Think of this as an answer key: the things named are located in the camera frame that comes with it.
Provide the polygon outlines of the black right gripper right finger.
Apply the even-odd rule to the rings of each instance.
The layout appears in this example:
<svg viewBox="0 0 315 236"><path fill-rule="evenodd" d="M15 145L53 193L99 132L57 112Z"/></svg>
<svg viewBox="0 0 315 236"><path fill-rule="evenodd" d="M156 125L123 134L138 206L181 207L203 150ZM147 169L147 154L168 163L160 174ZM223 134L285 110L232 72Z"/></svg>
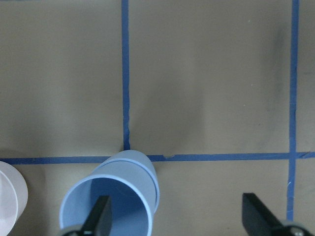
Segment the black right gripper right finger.
<svg viewBox="0 0 315 236"><path fill-rule="evenodd" d="M249 236L304 236L305 228L280 221L254 193L242 195L242 224Z"/></svg>

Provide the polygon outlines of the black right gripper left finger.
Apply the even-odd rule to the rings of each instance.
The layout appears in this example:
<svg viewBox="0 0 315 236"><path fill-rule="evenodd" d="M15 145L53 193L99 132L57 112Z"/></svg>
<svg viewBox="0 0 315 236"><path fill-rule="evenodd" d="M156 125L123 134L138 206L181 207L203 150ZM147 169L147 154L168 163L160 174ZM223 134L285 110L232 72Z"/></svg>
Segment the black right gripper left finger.
<svg viewBox="0 0 315 236"><path fill-rule="evenodd" d="M60 236L109 236L111 233L111 198L100 196L82 225L60 230Z"/></svg>

